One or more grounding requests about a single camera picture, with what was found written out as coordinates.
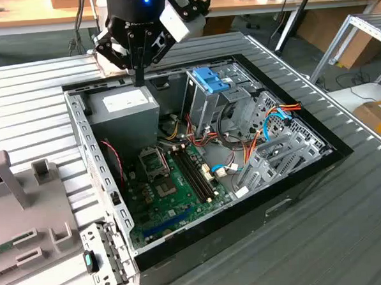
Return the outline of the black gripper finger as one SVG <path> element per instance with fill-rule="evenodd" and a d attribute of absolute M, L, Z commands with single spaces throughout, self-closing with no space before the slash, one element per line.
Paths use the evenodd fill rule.
<path fill-rule="evenodd" d="M 144 34 L 141 60 L 138 65 L 140 85 L 145 85 L 145 69 L 150 67 L 152 63 L 159 63 L 176 43 L 172 35 L 166 30 L 162 30 L 159 34 L 156 34 L 156 31 L 146 30 Z"/>
<path fill-rule="evenodd" d="M 137 69 L 133 68 L 130 50 L 122 47 L 109 32 L 102 32 L 93 38 L 96 60 L 105 75 L 127 74 L 134 86 L 139 86 Z"/>

